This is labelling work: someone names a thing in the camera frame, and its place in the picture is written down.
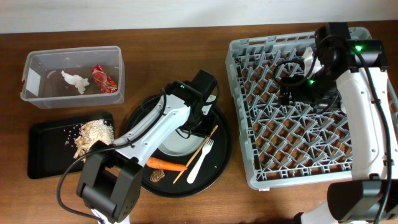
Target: red snack bag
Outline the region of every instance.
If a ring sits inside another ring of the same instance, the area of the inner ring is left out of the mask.
[[[118,90],[117,84],[112,80],[111,77],[106,75],[105,71],[100,65],[94,66],[92,72],[94,81],[97,83],[98,87],[101,88],[103,93],[114,93]]]

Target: black plate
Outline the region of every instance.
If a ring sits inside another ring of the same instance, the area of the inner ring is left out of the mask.
[[[146,99],[142,106],[145,109],[152,109],[158,100],[159,96],[152,96]],[[132,129],[148,112],[148,110],[137,108],[129,118],[124,132],[126,133]],[[214,145],[209,154],[206,155],[194,183],[188,184],[187,177],[193,169],[193,166],[197,163],[201,152],[175,184],[173,184],[173,181],[178,176],[179,172],[165,170],[165,177],[158,183],[153,183],[149,180],[149,177],[154,169],[145,166],[142,175],[142,186],[146,190],[164,197],[185,197],[205,190],[220,177],[231,158],[231,133],[228,122],[222,112],[215,107],[212,113],[216,117],[215,124],[218,125],[217,131],[211,137],[214,140]],[[164,154],[158,149],[153,153],[152,157],[178,164],[186,164],[193,153],[186,156],[173,157]]]
[[[114,127],[112,114],[108,112],[33,125],[29,130],[29,178],[38,179],[63,174],[75,161],[73,155],[77,147],[73,139],[79,136],[81,124],[97,119],[103,119]],[[68,137],[70,144],[65,144]],[[78,164],[71,172],[81,171],[82,168],[83,163]]]

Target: clear plastic container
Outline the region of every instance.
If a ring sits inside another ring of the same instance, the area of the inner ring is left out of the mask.
[[[102,93],[91,70],[101,65],[118,85],[115,93]],[[87,78],[84,94],[69,85],[61,71]],[[27,56],[21,99],[41,109],[110,105],[124,102],[124,63],[117,46],[43,50]]]

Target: wire grid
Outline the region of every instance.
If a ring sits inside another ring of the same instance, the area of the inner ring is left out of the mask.
[[[279,106],[279,87],[271,75],[284,60],[302,58],[296,49],[235,56],[257,181],[351,170],[348,122],[341,111],[316,114],[305,103]],[[304,75],[289,63],[275,75]]]

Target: brown wooden tabletop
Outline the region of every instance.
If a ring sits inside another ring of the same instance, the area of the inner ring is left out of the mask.
[[[147,96],[174,80],[189,80],[199,69],[214,74],[221,87],[218,106],[225,114],[233,140],[233,155],[221,177],[204,192],[185,198],[158,197],[146,190],[131,213],[133,223],[278,223],[326,200],[330,183],[258,192],[246,183],[235,105],[225,67],[232,40],[314,31],[323,24],[281,24],[186,29],[105,30],[0,35],[0,223],[95,223],[58,206],[59,176],[31,180],[27,176],[28,130],[35,123],[95,111],[113,114],[116,136]],[[389,77],[398,90],[398,21],[352,22],[383,41]],[[22,71],[34,50],[117,45],[126,66],[125,102],[121,105],[41,110],[22,101]],[[90,212],[76,196],[80,174],[70,174],[63,186],[65,203]]]

